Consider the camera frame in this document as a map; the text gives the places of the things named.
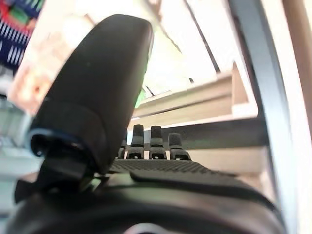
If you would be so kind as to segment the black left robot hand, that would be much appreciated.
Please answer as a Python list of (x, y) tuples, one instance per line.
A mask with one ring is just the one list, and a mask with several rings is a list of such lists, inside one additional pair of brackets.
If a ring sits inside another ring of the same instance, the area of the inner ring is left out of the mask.
[(283, 234), (280, 211), (234, 176), (191, 160), (179, 134), (126, 130), (152, 50), (151, 24), (112, 15), (67, 59), (31, 124), (43, 163), (17, 180), (6, 234)]

